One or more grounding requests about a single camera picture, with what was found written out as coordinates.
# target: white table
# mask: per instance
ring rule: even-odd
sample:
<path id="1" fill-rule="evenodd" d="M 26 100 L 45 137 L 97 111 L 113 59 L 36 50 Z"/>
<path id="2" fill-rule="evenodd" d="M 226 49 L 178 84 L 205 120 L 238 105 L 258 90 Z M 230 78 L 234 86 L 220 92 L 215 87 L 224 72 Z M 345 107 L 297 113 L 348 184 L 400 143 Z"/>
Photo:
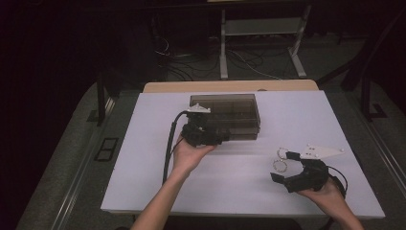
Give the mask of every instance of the white table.
<path id="1" fill-rule="evenodd" d="M 259 138 L 224 142 L 207 155 L 184 184 L 173 214 L 285 218 L 323 215 L 308 199 L 289 194 L 283 185 L 273 182 L 269 174 L 279 173 L 272 167 L 278 159 L 278 148 L 300 152 L 312 144 L 344 149 L 345 154 L 324 162 L 340 170 L 349 181 L 350 208 L 360 218 L 384 217 L 323 91 L 240 93 L 256 94 Z M 188 107 L 192 94 L 219 93 L 140 95 L 101 205 L 104 211 L 139 213 L 153 198 L 161 187 L 170 124 Z M 179 119 L 175 136 L 186 122 L 186 117 Z M 284 176 L 302 171 L 300 162 L 288 161 L 287 165 Z"/>

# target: wire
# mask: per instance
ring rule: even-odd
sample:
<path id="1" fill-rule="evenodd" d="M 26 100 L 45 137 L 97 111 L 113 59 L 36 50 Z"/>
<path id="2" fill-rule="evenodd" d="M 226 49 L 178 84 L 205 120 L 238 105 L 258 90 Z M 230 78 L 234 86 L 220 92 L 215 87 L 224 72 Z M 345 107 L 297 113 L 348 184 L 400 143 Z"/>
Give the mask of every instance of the wire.
<path id="1" fill-rule="evenodd" d="M 251 67 L 253 67 L 253 68 L 257 68 L 257 67 L 259 67 L 259 66 L 261 66 L 262 64 L 263 64 L 263 58 L 262 57 L 259 57 L 259 56 L 254 56 L 254 57 L 252 57 L 252 58 L 244 58 L 244 59 L 241 59 L 241 57 L 242 57 L 242 55 L 239 55 L 237 52 L 235 52 L 235 53 L 232 53 L 235 57 L 237 57 L 237 60 L 238 61 L 240 61 L 240 62 L 242 62 L 243 64 L 249 64 Z M 256 60 L 256 59 L 259 59 L 259 63 L 255 63 L 254 62 L 254 60 Z"/>
<path id="2" fill-rule="evenodd" d="M 267 41 L 267 44 L 264 44 L 265 46 L 272 46 L 273 40 L 275 40 L 276 35 L 273 34 L 271 37 L 270 41 Z M 250 47 L 249 44 L 247 44 L 247 42 L 243 42 L 242 43 L 242 48 L 244 50 L 245 53 L 250 54 L 252 56 L 258 57 L 258 58 L 266 58 L 266 57 L 276 57 L 276 56 L 280 56 L 286 53 L 286 49 L 283 48 L 282 52 L 276 53 L 276 54 L 272 54 L 272 55 L 266 55 L 266 53 L 268 51 L 270 51 L 271 49 L 264 49 L 260 54 L 257 54 L 256 52 L 254 52 L 252 50 L 252 48 Z"/>
<path id="3" fill-rule="evenodd" d="M 176 130 L 176 124 L 177 121 L 179 120 L 179 118 L 183 115 L 183 114 L 188 114 L 188 111 L 182 111 L 180 112 L 175 120 L 172 122 L 172 125 L 170 127 L 170 132 L 169 132 L 169 138 L 168 138 L 168 144 L 167 144 L 167 152 L 165 154 L 165 164 L 164 164 L 164 173 L 163 173 L 163 178 L 162 178 L 162 184 L 165 183 L 165 181 L 167 181 L 168 178 L 168 168 L 169 168 L 169 161 L 170 161 L 170 157 L 172 156 L 172 153 L 174 151 L 174 148 L 176 148 L 176 146 L 180 143 L 178 142 L 175 147 L 172 149 L 172 142 L 173 142 L 173 135 L 175 134 L 175 130 Z"/>
<path id="4" fill-rule="evenodd" d="M 179 143 L 181 143 L 181 142 L 183 141 L 183 139 L 185 139 L 185 138 L 182 137 L 182 138 L 175 144 L 175 146 L 172 148 L 172 151 L 170 152 L 170 155 L 173 154 L 173 152 L 175 151 L 176 147 L 179 145 Z"/>
<path id="5" fill-rule="evenodd" d="M 171 69 L 169 69 L 169 68 L 167 68 L 168 69 L 168 72 L 172 72 L 173 74 L 175 74 L 176 76 L 179 76 L 180 78 L 178 78 L 179 80 L 181 80 L 181 81 L 186 81 L 186 79 L 185 79 L 185 77 L 183 77 L 183 75 L 181 75 L 181 74 L 179 74 L 178 72 L 176 72 L 176 71 L 173 71 L 173 70 L 171 70 Z"/>
<path id="6" fill-rule="evenodd" d="M 171 70 L 172 72 L 174 72 L 174 71 L 179 71 L 179 72 L 185 74 L 186 76 L 188 76 L 188 78 L 189 78 L 191 81 L 193 81 L 192 76 L 191 76 L 190 74 L 186 73 L 185 71 L 183 71 L 183 70 L 181 70 L 181 69 L 179 69 L 179 68 L 170 66 L 170 65 L 168 65 L 167 68 L 168 68 L 169 70 Z"/>
<path id="7" fill-rule="evenodd" d="M 202 60 L 206 59 L 206 56 L 204 56 L 202 54 L 199 54 L 197 52 L 190 53 L 190 54 L 185 54 L 185 55 L 170 56 L 170 57 L 168 57 L 168 59 L 170 61 L 175 61 L 175 60 L 180 60 L 180 59 L 183 59 L 183 58 L 191 58 L 191 57 L 195 57 L 195 59 L 188 60 L 188 61 L 183 61 L 183 63 L 196 63 L 196 62 L 199 62 L 199 61 L 202 61 Z"/>
<path id="8" fill-rule="evenodd" d="M 329 169 L 332 169 L 332 170 L 334 170 L 334 171 L 340 173 L 341 176 L 343 176 L 344 180 L 346 181 L 346 187 L 345 187 L 344 190 L 345 190 L 345 192 L 347 193 L 347 189 L 349 188 L 349 182 L 347 181 L 346 177 L 345 177 L 340 171 L 338 171 L 337 169 L 332 168 L 331 166 L 327 166 L 327 167 L 328 167 Z"/>
<path id="9" fill-rule="evenodd" d="M 243 69 L 243 70 L 251 70 L 250 68 L 246 68 L 245 65 L 244 66 L 240 66 L 236 63 L 236 61 L 241 62 L 239 58 L 234 59 L 234 57 L 231 56 L 227 56 L 228 60 L 230 60 L 230 62 L 232 62 L 234 64 L 235 67 Z"/>
<path id="10" fill-rule="evenodd" d="M 246 64 L 252 71 L 254 71 L 254 72 L 258 73 L 258 74 L 264 75 L 264 76 L 266 76 L 266 77 L 269 77 L 269 78 L 273 78 L 273 79 L 276 79 L 276 80 L 282 80 L 282 79 L 280 79 L 280 78 L 278 78 L 278 77 L 275 77 L 275 76 L 272 76 L 272 75 L 267 75 L 267 74 L 264 74 L 264 73 L 262 73 L 262 72 L 256 70 L 256 69 L 253 68 L 241 55 L 239 55 L 238 53 L 236 53 L 236 52 L 234 52 L 234 51 L 232 51 L 232 50 L 228 50 L 228 51 L 231 52 L 231 53 L 233 53 L 233 54 L 235 54 L 235 55 L 237 55 L 243 62 L 245 62 L 245 64 Z"/>
<path id="11" fill-rule="evenodd" d="M 155 50 L 155 53 L 158 54 L 158 55 L 162 55 L 162 56 L 170 56 L 170 52 L 167 52 L 167 50 L 169 49 L 169 42 L 166 39 L 164 39 L 163 37 L 161 37 L 161 36 L 156 36 L 156 38 L 163 39 L 165 41 L 165 43 L 167 44 L 167 47 L 165 48 L 164 51 Z"/>
<path id="12" fill-rule="evenodd" d="M 178 62 L 178 61 L 173 61 L 171 67 L 174 67 L 173 65 L 183 65 L 184 67 L 179 66 L 178 68 L 189 68 L 192 70 L 192 75 L 194 77 L 203 79 L 203 78 L 207 78 L 210 74 L 218 73 L 217 71 L 213 71 L 218 66 L 218 61 L 219 61 L 219 56 L 216 56 L 214 65 L 209 67 L 208 69 L 197 69 L 187 63 Z M 208 72 L 208 73 L 201 75 L 201 74 L 197 74 L 196 73 L 197 71 L 198 72 Z"/>

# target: dark background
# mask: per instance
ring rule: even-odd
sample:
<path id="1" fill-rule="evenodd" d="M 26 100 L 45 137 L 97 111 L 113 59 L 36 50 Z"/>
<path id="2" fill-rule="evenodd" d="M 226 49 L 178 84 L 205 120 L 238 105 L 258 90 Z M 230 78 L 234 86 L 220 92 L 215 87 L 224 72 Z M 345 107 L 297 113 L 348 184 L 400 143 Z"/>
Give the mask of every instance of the dark background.
<path id="1" fill-rule="evenodd" d="M 399 11 L 400 3 L 318 1 L 306 34 L 369 35 L 375 25 L 383 28 Z M 192 15 L 185 20 L 179 14 L 165 14 L 158 20 L 159 33 L 172 35 L 187 46 L 193 44 L 182 41 L 184 36 L 177 31 L 200 25 L 188 40 L 203 43 L 207 36 L 219 32 L 210 13 Z M 0 76 L 5 105 L 0 152 L 2 229 L 15 228 L 79 100 L 100 73 L 110 76 L 106 87 L 113 96 L 123 85 L 142 87 L 144 82 L 162 80 L 153 52 L 151 37 L 156 32 L 150 28 L 151 16 L 82 11 L 75 1 L 68 0 L 1 2 Z M 403 62 L 386 58 L 405 59 L 404 22 L 402 17 L 369 73 L 392 91 L 391 98 L 406 111 L 406 68 Z M 394 69 L 393 76 L 403 78 L 382 78 L 379 71 L 383 68 Z"/>

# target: hand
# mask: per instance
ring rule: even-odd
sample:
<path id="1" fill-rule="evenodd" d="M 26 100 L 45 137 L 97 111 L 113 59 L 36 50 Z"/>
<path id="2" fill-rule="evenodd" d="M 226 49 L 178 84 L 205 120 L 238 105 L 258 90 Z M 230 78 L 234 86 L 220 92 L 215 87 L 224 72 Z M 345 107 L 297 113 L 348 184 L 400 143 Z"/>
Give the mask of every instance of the hand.
<path id="1" fill-rule="evenodd" d="M 215 149 L 215 146 L 195 148 L 189 145 L 182 136 L 179 136 L 176 143 L 179 144 L 174 150 L 172 172 L 182 173 L 185 178 L 197 167 L 207 153 Z"/>
<path id="2" fill-rule="evenodd" d="M 306 196 L 316 203 L 324 213 L 335 219 L 343 229 L 364 229 L 331 178 L 318 192 L 309 189 L 299 191 L 298 194 Z"/>

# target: person's right hand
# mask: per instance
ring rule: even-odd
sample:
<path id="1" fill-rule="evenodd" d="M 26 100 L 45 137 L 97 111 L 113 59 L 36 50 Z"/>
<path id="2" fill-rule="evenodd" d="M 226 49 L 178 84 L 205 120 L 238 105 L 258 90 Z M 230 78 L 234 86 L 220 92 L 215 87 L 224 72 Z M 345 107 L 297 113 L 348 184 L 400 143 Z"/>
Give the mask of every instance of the person's right hand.
<path id="1" fill-rule="evenodd" d="M 316 203 L 324 213 L 336 220 L 343 229 L 364 229 L 331 178 L 328 179 L 320 191 L 315 192 L 309 189 L 299 191 L 298 194 L 306 196 Z"/>

